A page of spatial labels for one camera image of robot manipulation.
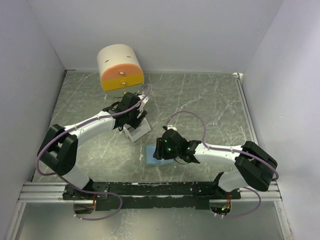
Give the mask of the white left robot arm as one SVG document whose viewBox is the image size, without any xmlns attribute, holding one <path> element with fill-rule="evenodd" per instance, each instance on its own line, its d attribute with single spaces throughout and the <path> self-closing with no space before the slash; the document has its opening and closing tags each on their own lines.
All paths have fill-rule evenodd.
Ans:
<svg viewBox="0 0 320 240">
<path fill-rule="evenodd" d="M 145 120 L 147 95 L 127 92 L 121 101 L 103 108 L 96 115 L 73 125 L 52 125 L 41 144 L 36 157 L 36 171 L 44 163 L 65 182 L 73 185 L 81 199 L 89 199 L 94 192 L 93 180 L 76 164 L 78 147 L 86 141 L 107 131 L 122 131 L 125 126 L 138 129 Z"/>
</svg>

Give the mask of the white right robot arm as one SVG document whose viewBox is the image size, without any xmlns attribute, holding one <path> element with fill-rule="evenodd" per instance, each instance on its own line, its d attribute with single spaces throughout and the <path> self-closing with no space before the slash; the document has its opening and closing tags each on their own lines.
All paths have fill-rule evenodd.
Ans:
<svg viewBox="0 0 320 240">
<path fill-rule="evenodd" d="M 252 141 L 243 145 L 220 146 L 187 140 L 176 130 L 167 129 L 156 139 L 153 158 L 171 160 L 179 158 L 190 164 L 227 164 L 234 166 L 230 172 L 220 172 L 213 180 L 211 195 L 223 199 L 230 192 L 251 187 L 266 192 L 270 183 L 278 178 L 277 161 Z"/>
</svg>

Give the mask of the white card tray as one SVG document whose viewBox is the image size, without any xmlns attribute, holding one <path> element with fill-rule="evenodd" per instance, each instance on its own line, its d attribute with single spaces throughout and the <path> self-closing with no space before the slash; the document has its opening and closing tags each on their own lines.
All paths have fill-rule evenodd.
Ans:
<svg viewBox="0 0 320 240">
<path fill-rule="evenodd" d="M 131 140 L 132 143 L 136 142 L 138 139 L 146 135 L 151 131 L 151 127 L 146 118 L 142 120 L 140 125 L 137 128 L 126 124 L 123 127 L 125 135 Z"/>
</svg>

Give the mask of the green card holder book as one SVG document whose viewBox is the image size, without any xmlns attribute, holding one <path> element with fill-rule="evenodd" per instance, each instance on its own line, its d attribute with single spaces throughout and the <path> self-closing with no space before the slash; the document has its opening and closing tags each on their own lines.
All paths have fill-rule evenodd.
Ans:
<svg viewBox="0 0 320 240">
<path fill-rule="evenodd" d="M 153 154 L 155 153 L 155 150 L 156 150 L 156 147 L 154 145 L 145 146 L 144 159 L 145 159 L 145 163 L 148 166 L 164 166 L 164 165 L 169 165 L 174 163 L 173 159 L 157 160 L 156 158 L 154 158 Z"/>
</svg>

